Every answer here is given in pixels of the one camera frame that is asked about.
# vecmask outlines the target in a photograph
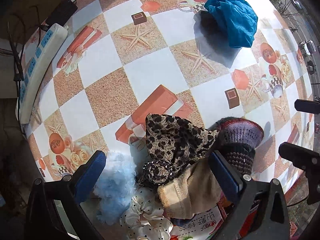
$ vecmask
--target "car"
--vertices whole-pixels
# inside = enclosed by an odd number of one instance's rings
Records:
[[[304,57],[310,56],[311,54],[316,52],[316,46],[312,40],[302,41],[299,44],[299,48]]]
[[[297,11],[302,10],[302,7],[300,5],[300,3],[296,0],[291,0],[291,3],[293,4],[293,6],[297,9]]]

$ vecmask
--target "knitted hat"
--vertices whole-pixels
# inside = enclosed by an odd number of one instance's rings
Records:
[[[226,117],[217,122],[220,127],[219,143],[244,143],[257,148],[263,139],[263,129],[255,122],[244,118]]]
[[[263,129],[250,120],[226,117],[219,120],[218,150],[242,175],[251,174],[255,148],[261,143]]]

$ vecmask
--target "wall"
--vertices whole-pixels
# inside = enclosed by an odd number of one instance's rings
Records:
[[[11,51],[9,41],[0,39],[0,48]],[[17,90],[13,81],[13,57],[0,55],[0,98],[16,98]]]

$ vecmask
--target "white power strip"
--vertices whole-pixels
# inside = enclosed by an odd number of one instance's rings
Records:
[[[31,59],[28,70],[24,76],[24,81],[20,82],[19,112],[21,124],[29,123],[33,103],[44,74],[67,36],[68,30],[55,23],[50,27],[37,47],[35,56]],[[16,117],[18,119],[18,101],[16,106]]]

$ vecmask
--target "orange gift box print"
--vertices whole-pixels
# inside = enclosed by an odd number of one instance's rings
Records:
[[[145,139],[148,114],[169,114],[187,118],[191,113],[192,109],[186,102],[160,85],[116,131],[116,139],[141,150],[144,147],[141,142]]]
[[[85,26],[62,55],[57,63],[57,68],[61,68],[66,76],[75,71],[85,50],[101,35],[102,31],[97,30],[97,28],[89,25]]]

